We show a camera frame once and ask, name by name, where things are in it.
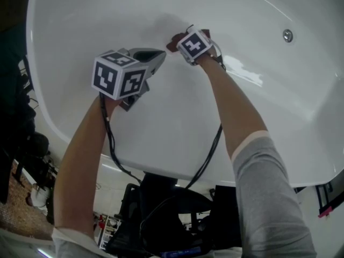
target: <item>black chair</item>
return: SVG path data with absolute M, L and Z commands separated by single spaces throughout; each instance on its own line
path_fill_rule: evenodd
M 105 251 L 121 257 L 146 258 L 146 252 L 140 242 L 140 194 L 139 186 L 129 183 L 125 189 L 122 205 L 114 217 L 121 221 L 116 233 L 106 244 Z
M 15 156 L 18 166 L 16 173 L 12 175 L 21 186 L 23 186 L 20 181 L 23 168 L 32 176 L 39 187 L 44 186 L 50 168 L 49 163 L 43 160 L 49 152 L 48 147 L 49 140 L 38 132 L 34 132 L 27 141 L 19 146 Z
M 207 229 L 214 249 L 242 246 L 235 187 L 215 187 Z
M 2 113 L 0 121 L 0 201 L 7 202 L 8 186 L 13 160 L 19 146 L 34 134 L 34 117 L 36 112 L 29 106 L 29 97 L 23 90 L 23 81 L 20 71 L 16 74 L 16 96 L 14 102 L 14 114 Z
M 118 257 L 150 257 L 141 244 L 140 224 L 140 192 L 139 186 L 128 184 L 122 200 L 120 212 L 114 217 L 121 220 L 117 232 L 106 245 L 106 252 Z M 191 232 L 194 236 L 195 246 L 203 244 L 202 231 L 198 229 L 197 213 L 209 211 L 212 202 L 205 196 L 192 190 L 175 187 L 173 194 L 176 196 L 174 205 L 178 214 L 191 214 L 193 219 Z

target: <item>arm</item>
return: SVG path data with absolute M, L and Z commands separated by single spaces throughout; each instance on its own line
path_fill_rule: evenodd
M 198 63 L 211 82 L 233 160 L 243 257 L 315 257 L 296 194 L 268 134 L 236 151 L 252 133 L 266 131 L 259 113 L 214 59 L 203 55 Z
M 108 116 L 119 101 L 106 100 Z M 93 203 L 105 126 L 97 97 L 75 132 L 63 157 L 54 189 L 56 227 L 93 237 Z
M 225 133 L 227 151 L 232 157 L 236 148 L 250 134 L 266 131 L 267 128 L 246 95 L 214 59 L 202 55 L 198 63 L 209 77 Z

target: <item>wrist-mounted device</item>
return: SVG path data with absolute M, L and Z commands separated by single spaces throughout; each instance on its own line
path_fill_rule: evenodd
M 147 79 L 156 73 L 166 52 L 152 48 L 110 50 L 95 58 L 92 87 L 104 95 L 123 102 L 128 111 L 147 91 Z
M 214 56 L 209 52 L 212 47 L 216 49 L 218 56 Z M 193 25 L 187 29 L 187 35 L 177 43 L 177 49 L 188 64 L 197 65 L 197 58 L 207 54 L 225 69 L 219 46 L 210 37 L 207 37 L 202 30 L 196 29 Z

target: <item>bathtub overflow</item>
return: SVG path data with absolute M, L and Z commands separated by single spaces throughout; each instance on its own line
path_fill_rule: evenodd
M 283 31 L 283 38 L 284 38 L 284 41 L 287 43 L 292 42 L 293 35 L 292 35 L 291 30 L 289 30 L 289 29 L 284 30 Z

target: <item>floor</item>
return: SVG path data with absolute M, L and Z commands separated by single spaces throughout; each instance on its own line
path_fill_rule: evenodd
M 6 204 L 0 203 L 0 228 L 26 237 L 51 240 L 53 226 L 41 211 L 25 203 L 27 193 L 31 192 L 31 183 L 24 175 L 20 180 L 24 187 L 10 176 L 8 201 Z

